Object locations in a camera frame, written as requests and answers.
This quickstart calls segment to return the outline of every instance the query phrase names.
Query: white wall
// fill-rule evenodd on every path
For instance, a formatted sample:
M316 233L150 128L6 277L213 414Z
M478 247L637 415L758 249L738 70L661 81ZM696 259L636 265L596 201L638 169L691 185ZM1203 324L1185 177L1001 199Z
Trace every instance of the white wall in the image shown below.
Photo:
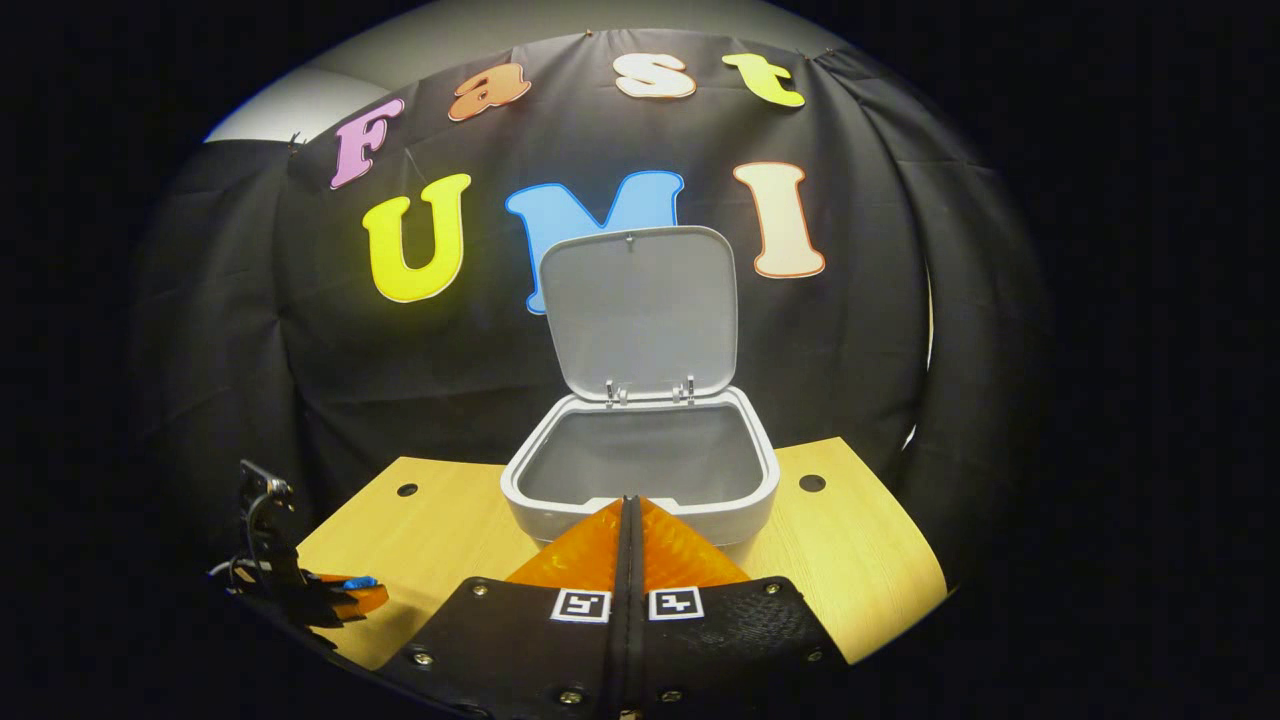
M586 29L673 28L818 55L836 35L760 0L436 0L392 18L275 81L215 140L310 140L352 110L472 58Z

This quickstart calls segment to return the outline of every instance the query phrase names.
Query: orange gripper pad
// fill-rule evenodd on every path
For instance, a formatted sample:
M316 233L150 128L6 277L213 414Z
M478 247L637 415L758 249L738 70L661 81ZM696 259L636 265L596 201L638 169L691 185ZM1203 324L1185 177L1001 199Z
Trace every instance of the orange gripper pad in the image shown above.
M612 591L618 561L622 500L570 528L507 578L547 588ZM750 580L716 546L689 525L640 498L644 527L644 591L712 587Z

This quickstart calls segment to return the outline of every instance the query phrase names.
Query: orange object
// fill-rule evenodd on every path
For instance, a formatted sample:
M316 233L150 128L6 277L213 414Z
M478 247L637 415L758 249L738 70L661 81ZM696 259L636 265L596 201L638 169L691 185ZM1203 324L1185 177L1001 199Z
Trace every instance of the orange object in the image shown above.
M545 588L613 591L622 500L573 525L507 578ZM733 561L689 525L640 498L644 591L712 587L750 580Z
M352 578L352 575L316 575L321 583L343 583ZM371 588L358 588L353 591L343 591L348 596L356 598L356 605L335 605L333 606L334 612L338 615L339 620L349 620L352 618L358 618L361 615L369 615L374 610L378 610L387 602L387 587L374 585Z

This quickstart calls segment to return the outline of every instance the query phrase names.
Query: table hole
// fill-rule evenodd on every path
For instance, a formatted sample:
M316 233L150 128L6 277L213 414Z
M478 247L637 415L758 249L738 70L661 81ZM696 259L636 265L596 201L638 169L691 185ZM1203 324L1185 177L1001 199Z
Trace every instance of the table hole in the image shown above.
M809 492L818 492L827 487L827 480L822 475L805 475L800 478L800 488Z

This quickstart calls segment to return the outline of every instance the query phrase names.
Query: foam letter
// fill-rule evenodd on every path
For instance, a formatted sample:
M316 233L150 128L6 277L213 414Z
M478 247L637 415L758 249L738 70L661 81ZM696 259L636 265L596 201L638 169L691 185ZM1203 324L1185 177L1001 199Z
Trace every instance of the foam letter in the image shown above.
M520 63L495 65L483 73L471 76L453 91L458 96L449 108L449 119L461 123L474 118L489 108L506 105L529 92L532 83L525 79L525 68Z
M676 195L684 187L685 179L676 173L632 173L622 178L604 224L595 222L563 184L535 184L513 192L507 199L507 211L525 222L529 261L534 265L534 293L525 301L525 307L535 315L547 313L538 265L553 245L588 234L675 225Z
M827 259L809 242L797 187L804 170L786 163L748 163L733 168L733 177L751 188L755 214L760 218L760 255L755 272L767 278L817 275Z
M397 97L338 128L335 133L338 136L338 173L329 181L332 190L338 190L374 167L374 161L365 158L365 147L370 152L381 147L383 141L387 140L387 118L394 118L403 110L404 101Z
M687 97L698 90L694 78L677 72L685 63L671 55L631 53L613 60L613 69L622 76L614 81L618 90L632 97Z
M435 255L421 268L404 264L401 218L408 210L408 197L393 197L365 213L369 231L369 261L374 284L388 300L413 302L439 295L462 269L462 191L471 184L465 173L440 178L422 188L422 200L431 204L435 229Z
M778 82L780 77L790 78L791 72L786 68L771 65L763 55L745 53L742 55L724 55L721 59L737 67L737 70L742 73L742 79L746 81L748 90L769 102L777 102L787 108L804 105L803 95L785 90L782 83Z

